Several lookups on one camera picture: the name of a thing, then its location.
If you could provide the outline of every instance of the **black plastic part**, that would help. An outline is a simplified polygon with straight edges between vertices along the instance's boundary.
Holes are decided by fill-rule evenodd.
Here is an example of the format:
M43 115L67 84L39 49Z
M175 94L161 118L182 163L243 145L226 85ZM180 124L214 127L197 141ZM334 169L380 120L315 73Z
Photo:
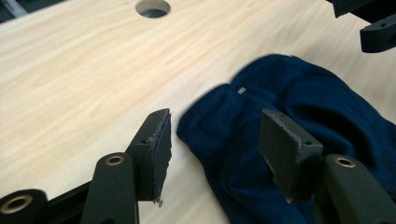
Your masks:
M151 113L128 146L134 160L138 201L158 202L171 154L171 114L169 109Z
M41 224L50 220L50 206L44 191L25 189L0 200L1 224Z
M341 223L396 223L396 205L359 161L329 155L321 171Z
M378 53L396 47L396 14L361 30L361 51Z
M335 17L339 17L371 2L374 2L374 0L332 0L332 5Z
M91 182L83 184L75 189L49 201L51 211L51 224L75 224L81 220L82 209L87 200Z
M333 4L335 17L348 12L370 23L396 13L394 0L327 0Z
M288 201L308 201L322 144L282 113L263 110L260 151Z
M109 154L96 163L80 223L138 223L133 167L127 153Z

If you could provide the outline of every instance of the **navy blue cloth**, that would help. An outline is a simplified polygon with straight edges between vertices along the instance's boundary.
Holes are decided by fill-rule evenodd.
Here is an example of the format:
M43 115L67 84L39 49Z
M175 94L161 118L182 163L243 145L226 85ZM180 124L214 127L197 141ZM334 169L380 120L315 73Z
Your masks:
M264 109L300 124L323 144L324 156L361 161L396 195L396 126L333 73L269 55L195 102L177 127L232 223L315 223L312 202L287 203L260 155Z

